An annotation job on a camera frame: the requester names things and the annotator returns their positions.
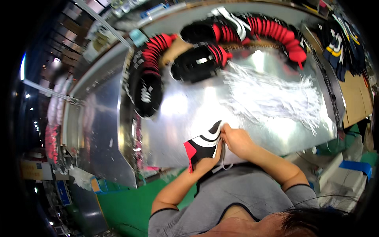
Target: gray shirt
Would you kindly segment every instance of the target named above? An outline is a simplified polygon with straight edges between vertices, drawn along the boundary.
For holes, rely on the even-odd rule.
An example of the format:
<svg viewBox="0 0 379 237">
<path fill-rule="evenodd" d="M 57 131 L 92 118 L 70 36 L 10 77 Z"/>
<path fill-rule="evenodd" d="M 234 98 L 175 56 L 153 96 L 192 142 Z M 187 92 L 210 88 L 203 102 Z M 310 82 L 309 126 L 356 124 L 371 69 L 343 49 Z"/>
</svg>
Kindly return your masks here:
<svg viewBox="0 0 379 237">
<path fill-rule="evenodd" d="M 264 171 L 235 167 L 218 172 L 200 185 L 194 201 L 180 211 L 158 210 L 150 217 L 149 236 L 191 236 L 217 225 L 225 209 L 239 204 L 259 221 L 275 212 L 292 208 L 319 207 L 315 192 L 306 185 L 295 185 L 283 192 Z"/>
</svg>

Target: woman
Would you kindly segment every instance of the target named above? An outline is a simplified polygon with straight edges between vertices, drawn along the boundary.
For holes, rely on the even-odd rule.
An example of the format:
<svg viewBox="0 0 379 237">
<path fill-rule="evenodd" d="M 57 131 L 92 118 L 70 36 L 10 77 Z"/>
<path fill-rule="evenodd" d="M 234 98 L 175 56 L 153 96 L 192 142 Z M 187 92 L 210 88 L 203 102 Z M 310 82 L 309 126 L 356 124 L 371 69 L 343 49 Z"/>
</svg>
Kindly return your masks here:
<svg viewBox="0 0 379 237">
<path fill-rule="evenodd" d="M 338 233 L 330 224 L 349 224 L 352 217 L 318 209 L 314 191 L 294 164 L 255 145 L 243 129 L 225 124 L 216 157 L 200 160 L 193 173 L 185 170 L 156 196 L 149 236 L 325 236 Z M 250 163 L 210 175 L 218 163 L 221 142 Z M 177 205 L 197 182 L 194 201 Z"/>
</svg>

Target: white fabric pile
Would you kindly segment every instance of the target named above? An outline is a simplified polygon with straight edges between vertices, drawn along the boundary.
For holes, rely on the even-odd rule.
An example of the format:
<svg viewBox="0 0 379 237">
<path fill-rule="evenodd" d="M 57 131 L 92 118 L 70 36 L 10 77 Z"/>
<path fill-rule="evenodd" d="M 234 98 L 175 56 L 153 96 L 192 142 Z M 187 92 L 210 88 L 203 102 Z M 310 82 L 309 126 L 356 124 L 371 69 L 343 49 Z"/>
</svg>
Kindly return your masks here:
<svg viewBox="0 0 379 237">
<path fill-rule="evenodd" d="M 234 72 L 221 72 L 231 93 L 230 98 L 222 103 L 229 106 L 234 114 L 243 115 L 253 123 L 276 117 L 290 118 L 300 121 L 316 135 L 322 101 L 310 75 L 300 75 L 300 82 L 287 82 L 231 61 L 229 66 Z"/>
</svg>

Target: ceiling light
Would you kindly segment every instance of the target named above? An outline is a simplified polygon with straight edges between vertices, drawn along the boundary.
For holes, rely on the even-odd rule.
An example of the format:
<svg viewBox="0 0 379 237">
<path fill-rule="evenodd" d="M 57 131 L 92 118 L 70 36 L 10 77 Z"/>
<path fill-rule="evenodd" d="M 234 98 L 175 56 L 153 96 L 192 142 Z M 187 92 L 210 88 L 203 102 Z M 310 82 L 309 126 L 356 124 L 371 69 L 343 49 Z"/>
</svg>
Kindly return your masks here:
<svg viewBox="0 0 379 237">
<path fill-rule="evenodd" d="M 20 79 L 25 79 L 25 57 L 26 53 L 24 54 L 24 57 L 22 58 L 21 67 L 20 67 Z"/>
</svg>

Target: stainless steel workbench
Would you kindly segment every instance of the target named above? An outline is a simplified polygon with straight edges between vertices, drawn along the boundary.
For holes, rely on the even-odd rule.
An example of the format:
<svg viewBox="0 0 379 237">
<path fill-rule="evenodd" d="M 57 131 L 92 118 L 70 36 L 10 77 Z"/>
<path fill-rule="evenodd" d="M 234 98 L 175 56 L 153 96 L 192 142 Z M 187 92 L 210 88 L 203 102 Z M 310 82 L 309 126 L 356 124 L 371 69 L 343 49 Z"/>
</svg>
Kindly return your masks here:
<svg viewBox="0 0 379 237">
<path fill-rule="evenodd" d="M 252 66 L 286 81 L 300 81 L 299 73 L 312 75 L 317 79 L 314 86 L 321 94 L 325 94 L 320 86 L 320 83 L 324 83 L 324 78 L 311 53 L 307 55 L 304 70 L 295 71 L 285 64 L 286 56 L 279 50 L 255 50 L 234 51 L 232 61 Z M 267 123 L 255 124 L 246 117 L 234 115 L 227 106 L 220 103 L 231 93 L 221 75 L 195 84 L 185 84 L 173 79 L 167 67 L 163 71 L 163 80 L 164 96 L 160 109 L 152 120 L 141 120 L 141 151 L 147 163 L 152 166 L 188 165 L 183 143 L 202 134 L 218 120 L 246 129 L 256 144 L 277 155 L 307 149 L 337 136 L 337 127 L 328 117 L 323 98 L 321 123 L 314 136 L 301 122 L 291 119 L 273 118 Z M 234 160 L 234 157 L 226 157 L 224 163 L 232 163 L 231 159 Z"/>
<path fill-rule="evenodd" d="M 258 11 L 272 16 L 280 12 L 281 18 L 296 26 L 301 22 L 314 24 L 323 20 L 314 14 L 291 6 L 277 5 L 273 1 L 223 5 L 231 11 L 237 11 L 243 6 L 244 11 L 260 9 Z M 160 32 L 177 32 L 184 24 L 203 18 L 206 12 L 216 6 L 219 3 L 190 9 L 178 8 L 178 12 L 174 14 L 162 19 L 154 17 L 153 22 L 145 22 L 141 26 L 148 36 Z M 263 56 L 259 60 L 251 55 L 253 50 L 233 52 L 233 61 L 255 66 L 288 81 L 300 80 L 298 72 L 285 66 L 281 59 L 285 56 L 278 50 L 260 50 Z M 323 95 L 321 123 L 316 130 L 316 136 L 301 123 L 285 118 L 274 118 L 264 124 L 252 124 L 246 118 L 235 116 L 229 108 L 220 104 L 219 100 L 229 93 L 221 77 L 187 85 L 174 80 L 169 74 L 169 68 L 162 71 L 165 82 L 164 99 L 158 113 L 151 120 L 138 121 L 132 109 L 133 105 L 121 86 L 122 65 L 127 51 L 126 46 L 118 44 L 100 58 L 70 93 L 70 96 L 86 103 L 81 107 L 71 104 L 66 104 L 65 107 L 62 144 L 72 156 L 77 157 L 79 168 L 98 177 L 137 187 L 136 156 L 150 166 L 187 166 L 188 158 L 183 142 L 201 134 L 220 119 L 247 129 L 257 144 L 278 155 L 310 148 L 337 137 L 326 84 L 311 53 L 308 53 L 302 73 L 311 74 L 317 79 L 314 84 Z M 133 151 L 137 134 L 141 135 L 141 151 L 138 153 Z M 235 157 L 228 151 L 226 159 L 226 163 L 235 162 Z"/>
</svg>

